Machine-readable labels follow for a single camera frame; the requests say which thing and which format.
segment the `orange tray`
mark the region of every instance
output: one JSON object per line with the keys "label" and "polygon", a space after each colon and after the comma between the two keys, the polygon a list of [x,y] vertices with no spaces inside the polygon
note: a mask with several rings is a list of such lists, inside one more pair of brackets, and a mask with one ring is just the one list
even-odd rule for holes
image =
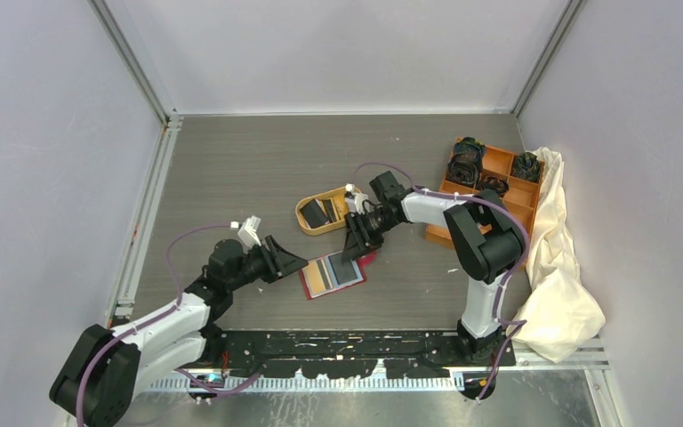
{"label": "orange tray", "polygon": [[[323,233],[327,233],[329,231],[337,230],[344,227],[344,225],[346,224],[346,222],[344,221],[344,215],[346,215],[347,212],[350,211],[347,208],[347,203],[344,201],[344,193],[346,192],[347,191],[344,189],[344,187],[340,187],[338,189],[332,189],[325,193],[316,194],[315,196],[306,197],[300,200],[300,203],[298,203],[297,206],[294,208],[294,214],[297,215],[297,222],[300,223],[300,228],[302,229],[302,232],[310,236],[318,236]],[[326,225],[321,225],[316,229],[312,229],[308,226],[308,223],[305,221],[305,218],[302,216],[302,213],[300,213],[300,209],[302,209],[302,207],[306,204],[310,203],[310,201],[314,198],[318,200],[331,200],[331,203],[333,204],[333,209],[336,211],[335,222],[331,222]]]}
{"label": "orange tray", "polygon": [[[514,163],[514,157],[517,156],[515,153],[491,146],[486,146],[486,148],[486,155],[483,156],[483,172],[480,176],[494,175],[509,183],[509,191],[502,197],[502,202],[510,214],[513,214],[515,218],[525,225],[527,234],[532,237],[533,225],[535,222],[535,209],[538,207],[538,194],[541,191],[545,164],[538,160],[541,164],[541,179],[538,180],[538,183],[520,180],[519,178],[510,175],[511,165]],[[476,190],[474,186],[467,187],[448,181],[446,179],[446,171],[444,171],[444,178],[441,180],[438,191],[449,194],[478,193],[478,190]],[[448,229],[429,225],[425,228],[425,239],[442,246],[454,248]]]}

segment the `white wall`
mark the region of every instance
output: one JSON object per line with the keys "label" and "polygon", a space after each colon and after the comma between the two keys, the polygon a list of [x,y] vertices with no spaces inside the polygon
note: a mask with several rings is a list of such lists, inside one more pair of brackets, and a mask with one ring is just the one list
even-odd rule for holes
{"label": "white wall", "polygon": [[212,114],[509,111],[565,4],[115,0],[111,6],[124,17],[135,50],[149,53],[155,68],[147,67],[149,74],[160,76],[179,112]]}
{"label": "white wall", "polygon": [[683,425],[683,2],[588,2],[520,123],[529,148],[566,158],[632,425]]}
{"label": "white wall", "polygon": [[102,321],[160,124],[85,0],[0,1],[0,426]]}

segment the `dark gray work surface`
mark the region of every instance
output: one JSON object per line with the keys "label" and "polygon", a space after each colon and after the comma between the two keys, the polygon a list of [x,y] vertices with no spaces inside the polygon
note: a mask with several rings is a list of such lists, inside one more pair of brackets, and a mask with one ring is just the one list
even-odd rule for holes
{"label": "dark gray work surface", "polygon": [[143,393],[120,426],[597,427],[583,371],[499,373],[496,391],[478,406],[454,391],[243,393],[196,406],[189,396]]}
{"label": "dark gray work surface", "polygon": [[[510,115],[187,117],[173,161],[137,293],[134,317],[171,301],[174,285],[164,250],[183,231],[209,223],[262,219],[259,235],[273,235],[290,252],[315,258],[342,249],[344,230],[311,237],[301,232],[294,207],[304,197],[343,186],[355,167],[390,162],[415,183],[438,188],[457,136],[522,150]],[[361,171],[367,183],[385,168]],[[454,251],[423,239],[423,225],[402,224],[387,233],[368,280],[312,301],[298,276],[256,282],[235,293],[220,319],[227,329],[423,329],[454,328],[462,315],[467,275]],[[186,286],[228,230],[182,240],[173,264]],[[530,293],[518,274],[504,300],[513,317]]]}

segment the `white cloth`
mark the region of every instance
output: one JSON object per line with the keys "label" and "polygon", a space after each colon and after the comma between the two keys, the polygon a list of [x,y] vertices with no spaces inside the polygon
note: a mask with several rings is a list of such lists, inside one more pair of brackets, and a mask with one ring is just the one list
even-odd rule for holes
{"label": "white cloth", "polygon": [[561,155],[546,148],[534,154],[545,169],[526,264],[533,292],[514,318],[527,320],[514,339],[559,362],[595,336],[606,318],[580,282],[580,265],[564,223]]}

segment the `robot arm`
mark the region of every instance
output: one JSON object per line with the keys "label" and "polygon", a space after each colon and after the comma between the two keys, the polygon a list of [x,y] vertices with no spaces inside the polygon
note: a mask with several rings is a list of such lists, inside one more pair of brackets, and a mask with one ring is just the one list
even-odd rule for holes
{"label": "robot arm", "polygon": [[[448,228],[462,268],[470,277],[465,311],[457,324],[465,356],[484,357],[501,338],[494,304],[502,275],[519,260],[524,240],[518,226],[493,208],[477,203],[429,196],[405,189],[386,172],[370,182],[379,205],[368,212],[347,213],[344,258],[357,259],[383,244],[383,233],[402,222]],[[492,190],[474,197],[503,207]],[[482,227],[490,226],[485,234]]]}
{"label": "robot arm", "polygon": [[249,247],[246,253],[234,239],[216,244],[200,276],[184,290],[178,309],[169,316],[137,332],[138,325],[170,310],[167,304],[111,330],[100,325],[85,329],[51,387],[51,400],[75,415],[79,383],[90,360],[131,329],[135,333],[103,355],[92,371],[84,395],[88,425],[114,425],[134,397],[154,381],[201,358],[216,360],[223,349],[221,330],[213,322],[231,306],[233,292],[257,279],[272,283],[308,264],[272,236],[261,242],[255,234],[259,223],[260,219],[249,218],[237,233]]}

